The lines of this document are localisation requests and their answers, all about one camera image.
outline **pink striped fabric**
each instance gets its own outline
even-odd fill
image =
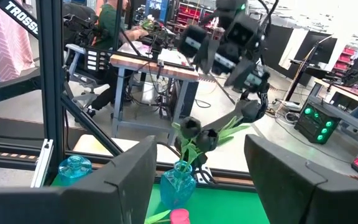
[[[21,71],[32,67],[27,31],[0,9],[0,82],[17,78]]]

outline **black monitor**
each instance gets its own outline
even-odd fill
[[[325,38],[329,37],[330,34],[318,33],[318,32],[308,32],[309,38],[307,41],[310,41],[310,50],[314,47],[314,45]],[[324,40],[322,43],[318,44],[314,55],[311,58],[311,63],[329,63],[329,59],[333,54],[334,48],[336,45],[336,38],[328,38]]]

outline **green tabletop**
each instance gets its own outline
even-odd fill
[[[57,177],[52,185],[60,186],[60,178]],[[255,193],[197,188],[185,209],[193,224],[269,223]],[[160,185],[154,184],[147,217],[166,210],[160,199]]]

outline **pink cap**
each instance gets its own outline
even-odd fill
[[[184,208],[173,210],[170,219],[171,224],[190,224],[189,211]]]

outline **blue glass vase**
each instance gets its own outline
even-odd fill
[[[70,186],[92,172],[92,163],[82,156],[70,156],[59,165],[62,185]]]
[[[161,176],[160,194],[162,203],[170,210],[183,208],[196,189],[196,180],[191,176],[192,168],[187,162],[178,161],[172,170]]]

